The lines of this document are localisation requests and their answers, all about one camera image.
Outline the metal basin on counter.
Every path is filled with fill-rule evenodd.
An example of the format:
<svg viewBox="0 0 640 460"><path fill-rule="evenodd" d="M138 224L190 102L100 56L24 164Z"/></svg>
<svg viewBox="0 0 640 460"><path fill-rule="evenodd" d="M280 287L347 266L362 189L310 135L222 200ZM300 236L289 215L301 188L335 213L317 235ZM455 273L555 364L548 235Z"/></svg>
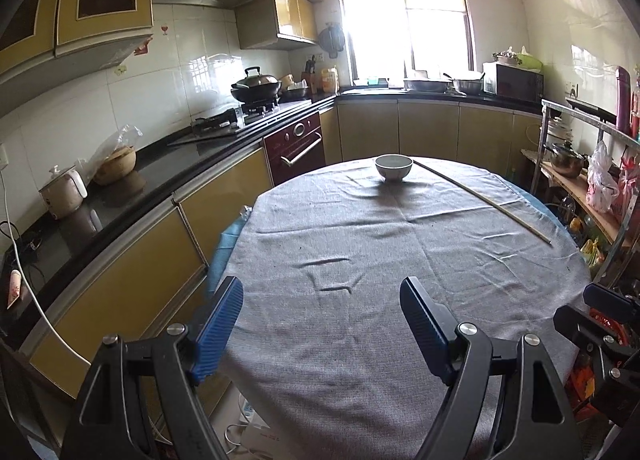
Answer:
<svg viewBox="0 0 640 460"><path fill-rule="evenodd" d="M450 89L451 81L406 78L404 80L404 86L407 91L442 94Z"/></svg>

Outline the white power strip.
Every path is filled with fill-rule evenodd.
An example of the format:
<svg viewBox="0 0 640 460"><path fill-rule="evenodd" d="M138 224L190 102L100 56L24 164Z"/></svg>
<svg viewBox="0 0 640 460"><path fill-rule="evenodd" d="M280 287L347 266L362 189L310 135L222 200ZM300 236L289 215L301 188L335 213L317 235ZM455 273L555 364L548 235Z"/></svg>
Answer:
<svg viewBox="0 0 640 460"><path fill-rule="evenodd" d="M242 425L245 428L258 428L262 420L260 420L256 410L242 393L238 396L238 404Z"/></svg>

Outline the dark red built-in oven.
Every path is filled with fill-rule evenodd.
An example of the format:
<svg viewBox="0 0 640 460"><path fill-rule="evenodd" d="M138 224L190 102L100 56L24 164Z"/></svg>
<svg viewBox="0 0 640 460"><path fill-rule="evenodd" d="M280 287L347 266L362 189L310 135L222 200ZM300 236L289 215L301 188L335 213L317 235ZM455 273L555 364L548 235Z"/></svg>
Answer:
<svg viewBox="0 0 640 460"><path fill-rule="evenodd" d="M307 115L264 139L274 186L326 165L318 113Z"/></svg>

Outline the black wok with lid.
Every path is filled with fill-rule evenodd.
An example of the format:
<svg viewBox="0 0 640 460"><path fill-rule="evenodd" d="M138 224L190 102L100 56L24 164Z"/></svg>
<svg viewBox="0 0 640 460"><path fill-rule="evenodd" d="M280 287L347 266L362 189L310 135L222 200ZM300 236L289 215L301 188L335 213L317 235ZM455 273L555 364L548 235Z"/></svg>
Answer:
<svg viewBox="0 0 640 460"><path fill-rule="evenodd" d="M231 94L244 104L272 103L281 90L282 83L275 76L263 74L259 66L244 69L243 79L231 84Z"/></svg>

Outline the black microwave oven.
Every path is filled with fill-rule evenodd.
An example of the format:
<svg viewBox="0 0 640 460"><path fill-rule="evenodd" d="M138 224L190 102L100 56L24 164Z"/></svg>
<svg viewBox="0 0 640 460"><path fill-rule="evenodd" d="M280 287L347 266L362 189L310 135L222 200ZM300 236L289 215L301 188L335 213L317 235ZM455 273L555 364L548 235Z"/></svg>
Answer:
<svg viewBox="0 0 640 460"><path fill-rule="evenodd" d="M521 102L540 103L544 95L544 75L497 62L483 64L484 92Z"/></svg>

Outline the white ceramic bowl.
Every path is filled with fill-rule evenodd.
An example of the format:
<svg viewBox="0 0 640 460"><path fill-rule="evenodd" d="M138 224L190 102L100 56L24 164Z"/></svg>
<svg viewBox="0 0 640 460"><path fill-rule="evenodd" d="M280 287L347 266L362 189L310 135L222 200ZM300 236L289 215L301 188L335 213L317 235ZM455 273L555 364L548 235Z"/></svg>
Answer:
<svg viewBox="0 0 640 460"><path fill-rule="evenodd" d="M386 154L375 158L375 168L385 181L398 182L405 179L413 166L410 157L399 154Z"/></svg>

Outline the white rice cooker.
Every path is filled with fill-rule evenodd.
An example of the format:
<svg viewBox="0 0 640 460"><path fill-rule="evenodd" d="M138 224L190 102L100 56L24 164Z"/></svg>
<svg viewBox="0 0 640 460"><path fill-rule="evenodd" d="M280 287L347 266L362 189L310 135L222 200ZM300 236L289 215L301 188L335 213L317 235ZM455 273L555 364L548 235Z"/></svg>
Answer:
<svg viewBox="0 0 640 460"><path fill-rule="evenodd" d="M49 181L39 193L52 217L61 220L80 208L88 197L87 187L74 165L66 169L55 165L49 173Z"/></svg>

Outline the pink plastic bag on rack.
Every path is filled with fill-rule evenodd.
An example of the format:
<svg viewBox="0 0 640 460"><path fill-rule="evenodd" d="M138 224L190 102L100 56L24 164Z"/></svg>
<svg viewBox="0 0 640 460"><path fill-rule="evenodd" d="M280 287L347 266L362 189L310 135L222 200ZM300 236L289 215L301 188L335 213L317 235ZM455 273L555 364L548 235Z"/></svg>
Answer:
<svg viewBox="0 0 640 460"><path fill-rule="evenodd" d="M617 181L610 173L612 159L608 156L605 142L597 142L588 158L587 205L600 213L610 211L612 204L620 194Z"/></svg>

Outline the steel pot on rack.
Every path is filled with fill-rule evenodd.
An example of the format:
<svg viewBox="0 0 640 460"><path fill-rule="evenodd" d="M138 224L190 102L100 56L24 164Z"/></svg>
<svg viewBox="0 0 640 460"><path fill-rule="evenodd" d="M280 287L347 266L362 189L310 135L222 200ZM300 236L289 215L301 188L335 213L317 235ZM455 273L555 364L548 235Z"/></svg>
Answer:
<svg viewBox="0 0 640 460"><path fill-rule="evenodd" d="M564 144L551 143L546 146L550 156L551 167L562 176L576 179L585 167L585 158L576 153L569 142Z"/></svg>

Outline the yellow upper cabinet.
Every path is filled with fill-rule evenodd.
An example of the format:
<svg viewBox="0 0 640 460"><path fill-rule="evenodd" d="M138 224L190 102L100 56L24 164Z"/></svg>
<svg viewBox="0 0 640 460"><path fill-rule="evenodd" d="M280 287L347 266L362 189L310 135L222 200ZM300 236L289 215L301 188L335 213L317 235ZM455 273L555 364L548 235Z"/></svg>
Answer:
<svg viewBox="0 0 640 460"><path fill-rule="evenodd" d="M25 0L1 37L1 92L26 102L118 66L152 27L152 0Z"/></svg>

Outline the metal storage rack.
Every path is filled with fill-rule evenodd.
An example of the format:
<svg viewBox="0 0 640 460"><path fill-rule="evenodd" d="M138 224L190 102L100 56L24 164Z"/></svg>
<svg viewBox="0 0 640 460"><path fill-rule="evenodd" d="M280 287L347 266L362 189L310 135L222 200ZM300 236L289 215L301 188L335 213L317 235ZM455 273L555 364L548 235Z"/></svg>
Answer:
<svg viewBox="0 0 640 460"><path fill-rule="evenodd" d="M564 114L598 129L597 145L588 158L585 172L576 172L575 166L570 163L578 157L576 150L571 149L568 156L563 156L562 145L555 147L548 143L550 120ZM539 141L532 153L535 171L529 191L536 193L539 180L544 175L549 186L563 188L582 206L610 244L594 280L614 288L634 254L639 251L639 221L635 217L639 212L639 180L635 177L625 184L614 180L610 173L612 160L608 156L603 135L608 134L614 141L623 143L625 155L631 159L639 156L639 143L626 132L617 130L613 124L574 107L543 100L541 116Z"/></svg>

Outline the long thin wooden stick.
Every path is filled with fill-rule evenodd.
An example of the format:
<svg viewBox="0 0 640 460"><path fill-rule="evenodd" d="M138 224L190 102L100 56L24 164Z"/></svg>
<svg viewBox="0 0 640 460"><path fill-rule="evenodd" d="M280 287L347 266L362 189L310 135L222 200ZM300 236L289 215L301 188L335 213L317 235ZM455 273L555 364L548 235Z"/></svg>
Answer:
<svg viewBox="0 0 640 460"><path fill-rule="evenodd" d="M449 177L448 175L441 173L431 167L429 167L428 165L424 165L424 163L417 161L417 160L413 160L413 165L415 165L416 167L419 167L429 173L432 173L434 175L436 175L437 177L439 177L439 179L445 180L446 182L457 186L458 188L462 189L462 191L465 191L465 193L468 193L470 195L472 195L474 198L486 203L487 206L491 206L491 208L494 208L495 210L497 210L498 212L502 213L503 215L505 215L506 217L508 217L511 221L515 222L516 224L520 225L522 228L525 228L527 232L531 233L532 235L534 235L536 238L538 238L539 240L541 240L543 243L545 243L547 246L551 247L552 246L552 241L549 237L547 237L546 235L544 235L544 233L542 233L541 231L538 231L538 229L533 226L530 225L526 222L526 220L521 219L520 217L518 217L516 214L512 213L511 211L509 211L506 208L503 208L503 206L500 206L497 202L491 200L490 198L486 197L485 195L479 193L478 191L474 191L473 188L466 186L456 180L454 180L452 177Z"/></svg>

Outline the grey tablecloth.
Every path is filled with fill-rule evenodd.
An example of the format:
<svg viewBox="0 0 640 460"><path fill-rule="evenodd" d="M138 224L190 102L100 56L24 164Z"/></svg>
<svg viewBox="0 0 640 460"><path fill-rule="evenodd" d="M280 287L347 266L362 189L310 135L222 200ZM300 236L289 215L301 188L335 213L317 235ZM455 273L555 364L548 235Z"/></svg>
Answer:
<svg viewBox="0 0 640 460"><path fill-rule="evenodd" d="M400 305L413 277L491 338L541 339L566 378L575 347L552 323L582 305L570 234L501 176L423 158L386 182L372 160L266 191L226 265L244 300L220 371L296 459L411 459L447 389Z"/></svg>

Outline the knife block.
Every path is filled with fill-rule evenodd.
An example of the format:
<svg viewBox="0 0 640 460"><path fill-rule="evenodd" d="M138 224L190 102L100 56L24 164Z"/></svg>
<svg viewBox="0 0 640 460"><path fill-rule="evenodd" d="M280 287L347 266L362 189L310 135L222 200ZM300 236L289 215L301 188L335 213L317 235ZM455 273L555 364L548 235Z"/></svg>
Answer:
<svg viewBox="0 0 640 460"><path fill-rule="evenodd" d="M305 63L303 79L307 82L310 95L317 94L317 77L316 77L316 55L312 54Z"/></svg>

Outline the brown clay pot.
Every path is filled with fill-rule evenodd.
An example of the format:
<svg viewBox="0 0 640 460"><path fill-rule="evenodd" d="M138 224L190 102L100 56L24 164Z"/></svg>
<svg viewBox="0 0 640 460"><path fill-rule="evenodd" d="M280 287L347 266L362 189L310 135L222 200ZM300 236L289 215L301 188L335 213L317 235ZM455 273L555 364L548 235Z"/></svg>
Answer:
<svg viewBox="0 0 640 460"><path fill-rule="evenodd" d="M114 151L93 176L93 181L100 186L113 184L128 175L137 162L137 154L132 146L125 146Z"/></svg>

